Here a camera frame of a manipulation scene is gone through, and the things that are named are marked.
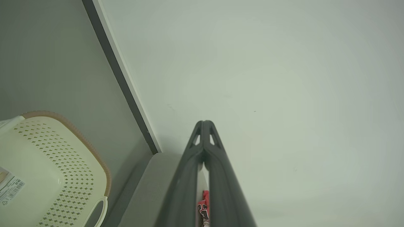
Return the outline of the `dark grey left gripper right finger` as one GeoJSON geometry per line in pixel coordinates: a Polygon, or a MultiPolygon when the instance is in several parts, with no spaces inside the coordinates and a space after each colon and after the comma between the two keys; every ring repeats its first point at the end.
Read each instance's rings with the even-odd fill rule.
{"type": "Polygon", "coordinates": [[[209,171],[211,227],[255,227],[231,162],[212,121],[204,121],[205,166],[209,171]]]}

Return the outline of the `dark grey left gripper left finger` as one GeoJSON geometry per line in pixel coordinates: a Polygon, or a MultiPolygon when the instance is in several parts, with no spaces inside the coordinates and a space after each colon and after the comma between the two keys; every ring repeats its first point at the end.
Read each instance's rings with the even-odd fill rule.
{"type": "Polygon", "coordinates": [[[202,127],[203,121],[196,123],[163,200],[155,227],[197,226],[198,173],[204,152],[202,127]]]}

